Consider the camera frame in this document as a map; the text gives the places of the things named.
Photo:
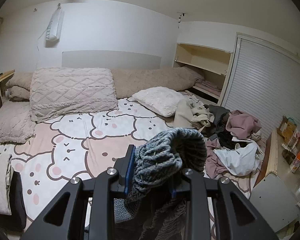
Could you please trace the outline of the blue denim pants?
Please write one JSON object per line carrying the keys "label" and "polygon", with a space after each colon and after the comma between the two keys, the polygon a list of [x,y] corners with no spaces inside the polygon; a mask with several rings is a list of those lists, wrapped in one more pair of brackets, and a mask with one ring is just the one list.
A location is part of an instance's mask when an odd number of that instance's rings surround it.
{"label": "blue denim pants", "polygon": [[114,200],[115,239],[181,239],[186,200],[171,196],[184,168],[202,173],[207,158],[195,129],[163,131],[135,150],[130,192]]}

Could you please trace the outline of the folded black cloth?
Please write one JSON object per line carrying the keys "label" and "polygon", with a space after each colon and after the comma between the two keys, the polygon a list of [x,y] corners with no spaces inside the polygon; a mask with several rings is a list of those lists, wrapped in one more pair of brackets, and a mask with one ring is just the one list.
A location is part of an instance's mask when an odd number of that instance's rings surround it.
{"label": "folded black cloth", "polygon": [[11,215],[7,216],[8,228],[13,231],[22,232],[26,227],[27,215],[19,172],[13,172],[9,197]]}

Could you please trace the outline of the white garment in pile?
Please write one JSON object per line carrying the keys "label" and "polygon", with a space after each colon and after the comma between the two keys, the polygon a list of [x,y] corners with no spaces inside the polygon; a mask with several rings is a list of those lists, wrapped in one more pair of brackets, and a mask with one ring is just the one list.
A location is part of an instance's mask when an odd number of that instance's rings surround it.
{"label": "white garment in pile", "polygon": [[260,158],[257,153],[258,146],[253,143],[235,150],[223,148],[213,151],[234,176],[246,176],[251,172],[255,172],[260,164]]}

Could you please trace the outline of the black garment in pile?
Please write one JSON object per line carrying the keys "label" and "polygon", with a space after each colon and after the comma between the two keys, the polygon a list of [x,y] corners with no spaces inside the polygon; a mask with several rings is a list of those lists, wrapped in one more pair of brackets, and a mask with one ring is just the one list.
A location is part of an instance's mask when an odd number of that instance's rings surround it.
{"label": "black garment in pile", "polygon": [[230,111],[221,106],[209,105],[209,112],[214,115],[214,121],[211,128],[207,130],[208,139],[213,141],[218,139],[220,146],[234,150],[236,144],[243,146],[242,143],[232,141],[233,136],[226,130]]}

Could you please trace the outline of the mauve pink garment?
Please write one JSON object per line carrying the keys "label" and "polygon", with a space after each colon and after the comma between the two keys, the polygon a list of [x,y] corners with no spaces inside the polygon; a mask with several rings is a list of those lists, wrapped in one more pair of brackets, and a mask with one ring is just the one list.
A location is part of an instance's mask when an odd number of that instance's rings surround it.
{"label": "mauve pink garment", "polygon": [[226,123],[225,129],[238,139],[249,139],[251,135],[261,129],[261,123],[258,118],[239,111],[231,111]]}

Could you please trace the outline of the folded beige cloth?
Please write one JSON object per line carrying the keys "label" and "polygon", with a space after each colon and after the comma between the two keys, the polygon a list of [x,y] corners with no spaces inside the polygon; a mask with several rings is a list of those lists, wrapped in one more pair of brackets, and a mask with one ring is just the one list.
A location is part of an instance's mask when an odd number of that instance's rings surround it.
{"label": "folded beige cloth", "polygon": [[10,185],[14,169],[11,166],[10,154],[0,155],[0,214],[11,215]]}

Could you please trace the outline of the small white fluffy pillow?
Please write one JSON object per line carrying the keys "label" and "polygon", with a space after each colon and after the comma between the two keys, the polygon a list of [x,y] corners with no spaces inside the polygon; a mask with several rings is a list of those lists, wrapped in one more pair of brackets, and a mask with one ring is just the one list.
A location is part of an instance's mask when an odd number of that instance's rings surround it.
{"label": "small white fluffy pillow", "polygon": [[178,104],[186,97],[167,87],[152,87],[134,93],[132,98],[138,103],[163,117],[175,115]]}

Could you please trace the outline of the orange can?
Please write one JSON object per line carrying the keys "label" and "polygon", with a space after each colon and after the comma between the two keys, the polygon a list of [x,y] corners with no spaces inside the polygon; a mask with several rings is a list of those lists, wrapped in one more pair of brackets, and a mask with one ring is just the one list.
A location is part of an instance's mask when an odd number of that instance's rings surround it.
{"label": "orange can", "polygon": [[295,156],[294,160],[290,164],[290,171],[292,173],[295,173],[299,167],[300,167],[300,151],[298,152],[298,154]]}

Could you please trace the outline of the beige quilted pillow left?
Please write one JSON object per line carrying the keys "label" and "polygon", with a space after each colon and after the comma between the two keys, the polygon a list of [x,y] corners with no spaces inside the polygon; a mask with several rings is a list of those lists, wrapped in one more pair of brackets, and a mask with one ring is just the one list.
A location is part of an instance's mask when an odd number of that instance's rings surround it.
{"label": "beige quilted pillow left", "polygon": [[29,102],[6,101],[0,108],[0,143],[24,144],[34,134]]}

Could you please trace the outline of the long tan bolster blanket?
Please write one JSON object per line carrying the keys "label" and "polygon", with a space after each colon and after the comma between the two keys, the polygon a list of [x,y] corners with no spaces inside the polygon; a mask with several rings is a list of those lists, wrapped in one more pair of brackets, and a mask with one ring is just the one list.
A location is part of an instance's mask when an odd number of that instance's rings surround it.
{"label": "long tan bolster blanket", "polygon": [[153,70],[112,69],[111,73],[118,99],[131,97],[140,90],[152,87],[182,91],[204,79],[202,74],[188,67]]}

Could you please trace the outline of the large beige quilted pillow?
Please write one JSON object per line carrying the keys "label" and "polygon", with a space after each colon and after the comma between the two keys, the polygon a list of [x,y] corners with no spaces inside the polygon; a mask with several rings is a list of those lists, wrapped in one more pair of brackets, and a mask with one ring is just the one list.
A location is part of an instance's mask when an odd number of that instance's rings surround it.
{"label": "large beige quilted pillow", "polygon": [[113,75],[107,68],[38,68],[30,87],[31,119],[118,109]]}

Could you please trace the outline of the white slatted closet door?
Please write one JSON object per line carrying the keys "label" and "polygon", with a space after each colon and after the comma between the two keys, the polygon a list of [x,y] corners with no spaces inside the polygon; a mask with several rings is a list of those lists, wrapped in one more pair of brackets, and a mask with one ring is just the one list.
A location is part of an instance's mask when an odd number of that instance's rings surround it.
{"label": "white slatted closet door", "polygon": [[300,58],[271,42],[238,34],[221,105],[258,118],[265,137],[283,116],[300,124]]}

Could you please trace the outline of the tan stacked pillows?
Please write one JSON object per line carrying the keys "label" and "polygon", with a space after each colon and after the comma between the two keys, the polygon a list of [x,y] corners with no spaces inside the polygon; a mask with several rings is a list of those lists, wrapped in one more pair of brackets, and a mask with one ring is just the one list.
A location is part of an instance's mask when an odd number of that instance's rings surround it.
{"label": "tan stacked pillows", "polygon": [[29,101],[33,73],[16,73],[6,83],[10,101]]}

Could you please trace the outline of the wooden headboard shelf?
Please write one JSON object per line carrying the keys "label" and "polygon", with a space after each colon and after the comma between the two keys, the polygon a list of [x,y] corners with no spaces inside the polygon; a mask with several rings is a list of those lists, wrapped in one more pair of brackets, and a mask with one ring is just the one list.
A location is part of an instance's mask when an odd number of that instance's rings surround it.
{"label": "wooden headboard shelf", "polygon": [[6,83],[14,75],[15,70],[4,72],[0,75],[0,96],[5,97]]}

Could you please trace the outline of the white hanging plastic bag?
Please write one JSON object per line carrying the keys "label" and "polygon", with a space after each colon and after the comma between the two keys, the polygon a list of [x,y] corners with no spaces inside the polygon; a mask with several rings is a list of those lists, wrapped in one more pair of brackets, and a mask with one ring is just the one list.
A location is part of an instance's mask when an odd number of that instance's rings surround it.
{"label": "white hanging plastic bag", "polygon": [[61,38],[62,25],[64,19],[64,11],[59,3],[57,9],[51,16],[50,22],[45,34],[45,47],[51,48],[55,46]]}

